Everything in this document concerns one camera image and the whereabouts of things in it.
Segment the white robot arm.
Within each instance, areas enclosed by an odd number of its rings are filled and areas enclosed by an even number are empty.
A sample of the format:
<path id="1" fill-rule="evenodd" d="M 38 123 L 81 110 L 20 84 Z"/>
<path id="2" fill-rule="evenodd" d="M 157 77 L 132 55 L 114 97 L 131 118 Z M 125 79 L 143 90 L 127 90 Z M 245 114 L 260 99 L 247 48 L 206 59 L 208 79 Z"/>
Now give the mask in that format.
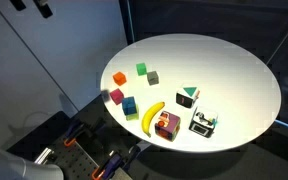
<path id="1" fill-rule="evenodd" d="M 0 180 L 64 180 L 57 165 L 40 165 L 0 150 Z"/>

